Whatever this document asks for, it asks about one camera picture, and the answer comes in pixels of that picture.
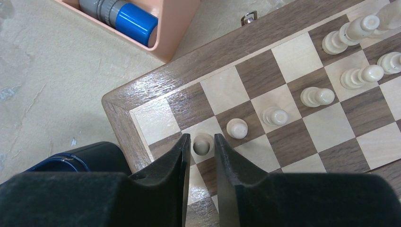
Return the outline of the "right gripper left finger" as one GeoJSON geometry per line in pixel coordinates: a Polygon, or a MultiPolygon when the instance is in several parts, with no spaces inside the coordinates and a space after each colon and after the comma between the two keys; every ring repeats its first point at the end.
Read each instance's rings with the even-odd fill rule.
{"type": "Polygon", "coordinates": [[[191,137],[121,172],[21,172],[0,186],[3,227],[183,227],[191,137]]]}

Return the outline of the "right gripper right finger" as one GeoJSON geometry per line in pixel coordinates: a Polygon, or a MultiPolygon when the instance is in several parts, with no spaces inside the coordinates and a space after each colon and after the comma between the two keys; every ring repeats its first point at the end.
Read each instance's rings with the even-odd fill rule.
{"type": "Polygon", "coordinates": [[[268,173],[214,136],[222,227],[398,227],[401,204],[372,174],[268,173]]]}

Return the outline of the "light chess piece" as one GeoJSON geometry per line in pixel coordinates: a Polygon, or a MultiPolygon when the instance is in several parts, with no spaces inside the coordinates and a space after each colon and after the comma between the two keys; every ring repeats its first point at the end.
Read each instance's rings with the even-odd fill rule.
{"type": "Polygon", "coordinates": [[[248,124],[240,118],[233,118],[227,123],[227,133],[234,139],[243,139],[248,134],[248,124]]]}
{"type": "Polygon", "coordinates": [[[269,107],[262,112],[263,122],[272,127],[285,125],[288,118],[288,113],[276,106],[269,107]]]}
{"type": "Polygon", "coordinates": [[[400,73],[401,71],[401,53],[390,52],[381,56],[377,65],[381,66],[384,70],[384,75],[392,75],[400,73]]]}
{"type": "Polygon", "coordinates": [[[205,156],[214,151],[214,138],[206,133],[197,135],[192,146],[195,154],[205,156]]]}
{"type": "Polygon", "coordinates": [[[379,37],[401,26],[401,0],[385,5],[376,13],[376,16],[379,17],[380,24],[369,38],[379,37]]]}
{"type": "Polygon", "coordinates": [[[308,87],[301,92],[300,99],[305,106],[319,107],[331,104],[335,94],[328,88],[308,87]]]}
{"type": "Polygon", "coordinates": [[[359,44],[369,37],[380,25],[376,15],[359,17],[345,23],[338,31],[327,34],[322,41],[323,50],[330,55],[344,52],[349,46],[359,44]]]}
{"type": "Polygon", "coordinates": [[[340,83],[346,89],[358,89],[365,84],[379,81],[383,76],[383,68],[374,64],[344,71],[340,77],[340,83]]]}

